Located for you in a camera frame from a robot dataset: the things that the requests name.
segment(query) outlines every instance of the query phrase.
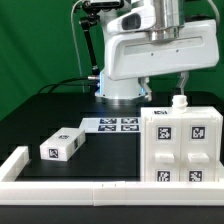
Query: white block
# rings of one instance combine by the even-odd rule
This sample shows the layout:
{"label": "white block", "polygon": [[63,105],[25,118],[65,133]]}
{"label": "white block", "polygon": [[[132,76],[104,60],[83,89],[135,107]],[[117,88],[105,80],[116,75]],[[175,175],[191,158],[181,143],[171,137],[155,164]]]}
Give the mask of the white block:
{"label": "white block", "polygon": [[180,181],[217,181],[222,116],[213,107],[189,107],[181,116]]}
{"label": "white block", "polygon": [[157,163],[174,163],[174,155],[172,153],[156,153],[155,159]]}
{"label": "white block", "polygon": [[209,163],[209,157],[206,153],[188,153],[190,163]]}
{"label": "white block", "polygon": [[61,128],[40,145],[41,159],[68,161],[84,142],[83,129]]}
{"label": "white block", "polygon": [[0,182],[11,182],[16,180],[28,161],[28,147],[17,147],[0,168]]}
{"label": "white block", "polygon": [[179,181],[181,116],[171,111],[142,108],[142,181]]}
{"label": "white block", "polygon": [[96,182],[93,187],[93,204],[124,205],[125,204],[125,182]]}

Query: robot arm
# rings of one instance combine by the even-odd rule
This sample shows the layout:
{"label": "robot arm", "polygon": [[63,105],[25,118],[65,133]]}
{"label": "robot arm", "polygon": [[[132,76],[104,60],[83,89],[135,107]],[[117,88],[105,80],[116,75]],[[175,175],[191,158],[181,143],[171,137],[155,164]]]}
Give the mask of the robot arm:
{"label": "robot arm", "polygon": [[[145,0],[143,6],[121,17],[106,19],[105,67],[96,96],[116,100],[143,96],[145,92],[150,94],[146,84],[150,76],[188,74],[193,69],[216,65],[219,53],[215,21],[185,23],[183,2]],[[91,15],[121,8],[124,3],[90,0],[83,5]]]}

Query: black cable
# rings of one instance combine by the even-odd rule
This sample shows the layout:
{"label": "black cable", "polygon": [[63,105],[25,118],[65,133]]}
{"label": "black cable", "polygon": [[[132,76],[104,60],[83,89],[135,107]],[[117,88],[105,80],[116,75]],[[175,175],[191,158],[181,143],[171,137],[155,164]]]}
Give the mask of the black cable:
{"label": "black cable", "polygon": [[42,87],[37,94],[40,94],[44,89],[51,87],[51,86],[57,86],[56,88],[58,88],[59,86],[95,86],[96,84],[93,83],[89,83],[89,84],[69,84],[69,83],[57,83],[57,84],[49,84],[46,85],[44,87]]}
{"label": "black cable", "polygon": [[60,85],[62,83],[83,81],[83,80],[88,80],[88,78],[87,77],[83,77],[83,78],[72,78],[72,79],[63,80],[63,81],[59,82],[58,84],[54,84],[54,86],[52,86],[52,88],[48,91],[48,93],[52,93],[58,87],[58,85]]}

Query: black tabletop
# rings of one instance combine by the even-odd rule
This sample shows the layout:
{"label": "black tabletop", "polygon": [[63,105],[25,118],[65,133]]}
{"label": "black tabletop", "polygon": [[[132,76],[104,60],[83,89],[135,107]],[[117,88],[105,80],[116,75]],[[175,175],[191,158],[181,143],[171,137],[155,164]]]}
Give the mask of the black tabletop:
{"label": "black tabletop", "polygon": [[[189,106],[214,106],[224,113],[224,103],[211,93],[186,95]],[[87,134],[68,162],[41,160],[39,145],[61,127],[78,128],[82,118],[140,117],[141,107],[171,106],[171,99],[156,93],[151,103],[112,106],[89,94],[34,95],[0,122],[0,161],[17,146],[28,145],[30,163],[17,181],[139,180],[139,133]],[[0,223],[223,223],[223,218],[223,207],[0,206]]]}

